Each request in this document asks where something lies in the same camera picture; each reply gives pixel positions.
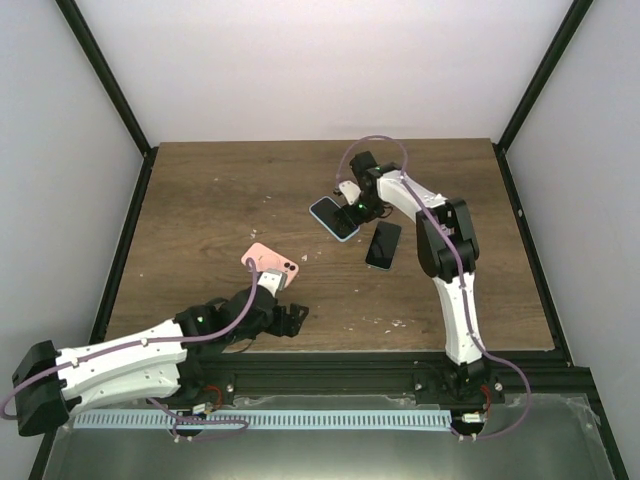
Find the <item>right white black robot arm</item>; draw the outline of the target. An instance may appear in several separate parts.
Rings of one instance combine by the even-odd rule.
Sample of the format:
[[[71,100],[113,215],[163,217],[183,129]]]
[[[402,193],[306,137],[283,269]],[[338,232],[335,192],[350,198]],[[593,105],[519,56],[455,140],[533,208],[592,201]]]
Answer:
[[[346,200],[339,215],[349,225],[380,219],[388,207],[414,221],[419,264],[434,281],[445,325],[445,393],[468,402],[488,370],[474,299],[479,244],[466,202],[428,190],[395,163],[378,164],[369,151],[356,154],[349,166],[355,180],[335,189]]]

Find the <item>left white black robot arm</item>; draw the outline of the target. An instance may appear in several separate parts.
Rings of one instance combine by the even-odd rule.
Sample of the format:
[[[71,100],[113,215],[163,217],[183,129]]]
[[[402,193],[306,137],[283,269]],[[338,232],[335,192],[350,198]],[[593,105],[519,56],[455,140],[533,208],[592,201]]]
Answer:
[[[194,403],[204,392],[204,355],[262,333],[294,337],[308,314],[308,307],[281,305],[259,286],[116,340],[66,349],[50,340],[36,343],[12,375],[16,411],[10,417],[20,436],[31,437],[114,403],[147,397]]]

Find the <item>phone from purple case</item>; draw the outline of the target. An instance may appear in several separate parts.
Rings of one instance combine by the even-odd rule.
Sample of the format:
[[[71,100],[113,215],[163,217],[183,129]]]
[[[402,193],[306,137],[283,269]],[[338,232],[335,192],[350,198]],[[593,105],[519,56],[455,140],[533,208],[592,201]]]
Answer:
[[[390,270],[401,232],[400,225],[379,221],[365,257],[365,263],[380,270]]]

